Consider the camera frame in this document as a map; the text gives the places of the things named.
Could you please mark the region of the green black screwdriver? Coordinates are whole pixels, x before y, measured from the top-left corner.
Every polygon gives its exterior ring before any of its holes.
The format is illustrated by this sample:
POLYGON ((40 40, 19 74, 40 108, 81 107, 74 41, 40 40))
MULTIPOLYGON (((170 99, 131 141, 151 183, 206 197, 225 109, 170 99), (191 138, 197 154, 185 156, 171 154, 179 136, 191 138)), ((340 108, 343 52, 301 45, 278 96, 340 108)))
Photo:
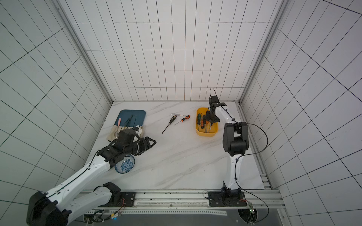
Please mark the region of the green black screwdriver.
POLYGON ((201 125, 201 114, 197 115, 197 125, 200 126, 201 125))

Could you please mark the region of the small orange black screwdriver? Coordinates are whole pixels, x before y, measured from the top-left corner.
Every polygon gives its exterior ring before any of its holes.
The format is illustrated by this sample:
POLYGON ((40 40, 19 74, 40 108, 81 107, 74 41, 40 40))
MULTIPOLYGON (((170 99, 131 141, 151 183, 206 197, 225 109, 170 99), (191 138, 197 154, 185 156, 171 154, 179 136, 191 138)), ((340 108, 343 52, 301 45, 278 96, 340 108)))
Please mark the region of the small orange black screwdriver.
POLYGON ((177 122, 175 125, 179 124, 180 122, 184 122, 184 121, 188 120, 189 118, 190 118, 190 115, 187 115, 184 118, 182 118, 179 122, 177 122))

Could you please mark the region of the long brown black screwdriver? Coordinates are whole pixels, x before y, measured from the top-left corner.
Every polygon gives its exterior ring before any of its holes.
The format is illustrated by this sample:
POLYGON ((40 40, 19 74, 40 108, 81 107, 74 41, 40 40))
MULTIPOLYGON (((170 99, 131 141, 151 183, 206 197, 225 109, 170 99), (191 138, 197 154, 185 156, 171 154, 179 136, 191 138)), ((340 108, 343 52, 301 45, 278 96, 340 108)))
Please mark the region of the long brown black screwdriver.
POLYGON ((171 125, 171 124, 175 121, 176 118, 177 118, 177 115, 173 115, 173 116, 172 116, 172 118, 170 119, 167 127, 164 129, 164 131, 162 132, 162 134, 163 134, 163 133, 165 132, 165 130, 169 127, 169 125, 171 125))

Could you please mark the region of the black yellow deli screwdriver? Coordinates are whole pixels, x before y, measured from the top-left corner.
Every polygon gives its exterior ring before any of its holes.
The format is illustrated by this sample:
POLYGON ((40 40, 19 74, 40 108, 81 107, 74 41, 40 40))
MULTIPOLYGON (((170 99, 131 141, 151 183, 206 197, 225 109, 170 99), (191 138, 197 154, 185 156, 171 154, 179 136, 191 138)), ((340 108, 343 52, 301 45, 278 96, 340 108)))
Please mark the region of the black yellow deli screwdriver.
POLYGON ((205 133, 207 133, 207 120, 206 120, 206 115, 202 116, 202 119, 204 120, 205 123, 205 128, 203 129, 205 133))

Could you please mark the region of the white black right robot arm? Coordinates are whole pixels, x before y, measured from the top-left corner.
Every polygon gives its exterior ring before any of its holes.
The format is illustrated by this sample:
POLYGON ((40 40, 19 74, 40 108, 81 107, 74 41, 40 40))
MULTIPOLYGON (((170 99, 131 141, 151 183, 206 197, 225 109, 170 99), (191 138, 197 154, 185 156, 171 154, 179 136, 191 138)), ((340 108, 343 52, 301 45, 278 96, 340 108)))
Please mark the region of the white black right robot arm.
POLYGON ((219 194, 208 193, 208 199, 217 206, 241 206, 245 207, 248 201, 238 185, 240 172, 240 161, 249 148, 248 125, 240 122, 233 117, 225 103, 211 101, 209 103, 209 112, 206 114, 206 120, 212 123, 223 122, 222 147, 229 155, 227 162, 226 180, 222 182, 222 188, 219 194))

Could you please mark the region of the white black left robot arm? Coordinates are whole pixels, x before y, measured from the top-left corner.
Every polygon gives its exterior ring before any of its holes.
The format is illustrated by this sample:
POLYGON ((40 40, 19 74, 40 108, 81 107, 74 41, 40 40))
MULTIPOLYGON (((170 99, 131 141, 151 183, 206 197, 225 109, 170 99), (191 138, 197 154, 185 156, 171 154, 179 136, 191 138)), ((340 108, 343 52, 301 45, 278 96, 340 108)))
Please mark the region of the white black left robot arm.
POLYGON ((156 141, 142 137, 114 140, 97 151, 92 160, 70 178, 50 189, 36 192, 29 199, 26 223, 29 226, 67 226, 79 216, 102 206, 124 206, 126 201, 121 189, 107 182, 80 198, 80 194, 91 182, 109 171, 126 156, 138 156, 151 149, 156 141))

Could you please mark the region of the yellow plastic storage box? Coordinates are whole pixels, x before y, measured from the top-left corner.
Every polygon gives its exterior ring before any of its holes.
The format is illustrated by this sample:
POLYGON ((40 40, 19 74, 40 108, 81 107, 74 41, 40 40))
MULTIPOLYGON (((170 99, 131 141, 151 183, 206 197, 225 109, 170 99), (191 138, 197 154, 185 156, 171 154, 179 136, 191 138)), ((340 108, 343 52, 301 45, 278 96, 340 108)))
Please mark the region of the yellow plastic storage box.
POLYGON ((196 113, 196 133, 202 137, 213 137, 218 132, 218 123, 211 123, 206 120, 208 108, 202 107, 196 113))

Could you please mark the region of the black chopstick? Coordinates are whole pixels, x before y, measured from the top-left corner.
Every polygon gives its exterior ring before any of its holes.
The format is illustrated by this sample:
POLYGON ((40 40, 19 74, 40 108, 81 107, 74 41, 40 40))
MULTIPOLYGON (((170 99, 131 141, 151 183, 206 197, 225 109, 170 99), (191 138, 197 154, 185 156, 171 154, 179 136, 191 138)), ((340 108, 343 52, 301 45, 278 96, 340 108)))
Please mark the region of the black chopstick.
POLYGON ((127 128, 129 127, 130 123, 131 123, 132 120, 133 120, 133 117, 134 117, 134 115, 131 115, 131 116, 130 116, 130 118, 125 122, 122 130, 125 130, 125 129, 127 129, 127 128))

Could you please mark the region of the dark teal tray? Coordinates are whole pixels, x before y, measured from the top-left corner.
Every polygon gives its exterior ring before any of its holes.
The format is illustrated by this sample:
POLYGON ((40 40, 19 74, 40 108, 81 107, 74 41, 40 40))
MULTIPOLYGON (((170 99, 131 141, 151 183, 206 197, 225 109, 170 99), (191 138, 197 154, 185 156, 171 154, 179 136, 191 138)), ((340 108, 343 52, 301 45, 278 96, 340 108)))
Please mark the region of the dark teal tray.
POLYGON ((146 112, 144 110, 122 110, 119 112, 114 125, 118 126, 118 121, 121 119, 120 127, 143 126, 145 117, 146 112))

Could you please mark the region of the blue patterned plate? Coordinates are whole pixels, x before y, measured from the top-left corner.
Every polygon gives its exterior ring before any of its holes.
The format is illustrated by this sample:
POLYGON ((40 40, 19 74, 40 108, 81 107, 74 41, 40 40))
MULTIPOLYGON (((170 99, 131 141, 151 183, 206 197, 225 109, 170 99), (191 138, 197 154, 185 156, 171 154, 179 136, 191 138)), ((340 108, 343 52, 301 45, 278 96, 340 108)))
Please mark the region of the blue patterned plate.
POLYGON ((118 162, 114 168, 117 173, 126 174, 130 172, 135 166, 135 158, 134 156, 126 156, 120 162, 118 162))

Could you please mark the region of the beige cloth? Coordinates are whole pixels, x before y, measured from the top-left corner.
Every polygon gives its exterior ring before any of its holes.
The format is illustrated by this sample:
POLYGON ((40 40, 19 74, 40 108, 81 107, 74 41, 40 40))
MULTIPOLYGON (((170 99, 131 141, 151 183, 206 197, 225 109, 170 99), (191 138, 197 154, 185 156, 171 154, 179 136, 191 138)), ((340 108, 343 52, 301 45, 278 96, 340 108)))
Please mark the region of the beige cloth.
POLYGON ((121 126, 117 126, 117 125, 114 125, 111 129, 111 132, 110 134, 107 136, 107 140, 109 142, 115 140, 118 138, 118 134, 120 131, 124 131, 125 129, 134 129, 136 131, 136 134, 139 136, 139 137, 143 137, 143 127, 142 126, 135 126, 135 127, 121 127, 121 126))

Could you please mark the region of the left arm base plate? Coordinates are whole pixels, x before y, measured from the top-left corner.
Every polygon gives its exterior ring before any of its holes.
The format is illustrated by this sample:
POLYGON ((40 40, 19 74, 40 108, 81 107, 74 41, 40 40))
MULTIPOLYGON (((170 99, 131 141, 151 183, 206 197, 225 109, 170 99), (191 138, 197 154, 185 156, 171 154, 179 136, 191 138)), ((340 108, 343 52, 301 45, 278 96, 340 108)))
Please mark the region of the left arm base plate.
POLYGON ((112 195, 108 203, 101 205, 100 207, 110 207, 110 208, 121 208, 123 207, 133 207, 135 201, 135 192, 119 192, 116 195, 112 195))

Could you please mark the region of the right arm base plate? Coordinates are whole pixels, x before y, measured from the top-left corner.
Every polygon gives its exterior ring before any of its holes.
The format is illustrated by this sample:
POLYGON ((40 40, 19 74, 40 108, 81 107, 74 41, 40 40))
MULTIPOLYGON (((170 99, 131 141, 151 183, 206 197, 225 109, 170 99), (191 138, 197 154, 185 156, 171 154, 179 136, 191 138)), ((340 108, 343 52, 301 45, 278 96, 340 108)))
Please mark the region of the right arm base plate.
POLYGON ((207 192, 210 207, 246 207, 245 195, 239 190, 231 190, 226 193, 207 192))

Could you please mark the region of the aluminium mounting rail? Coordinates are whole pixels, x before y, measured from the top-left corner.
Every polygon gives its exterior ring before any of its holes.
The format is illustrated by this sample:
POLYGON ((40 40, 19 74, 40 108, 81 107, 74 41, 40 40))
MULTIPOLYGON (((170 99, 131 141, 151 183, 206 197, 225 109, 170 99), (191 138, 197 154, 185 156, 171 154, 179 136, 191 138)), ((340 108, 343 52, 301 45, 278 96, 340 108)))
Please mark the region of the aluminium mounting rail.
MULTIPOLYGON (((92 191, 85 191, 78 195, 80 198, 92 191)), ((280 210, 286 206, 282 200, 281 194, 277 190, 251 190, 245 193, 245 199, 248 201, 246 207, 210 207, 207 192, 220 192, 216 190, 135 190, 121 191, 135 192, 135 201, 133 207, 96 207, 83 215, 104 216, 116 214, 214 214, 225 215, 226 210, 280 210)))

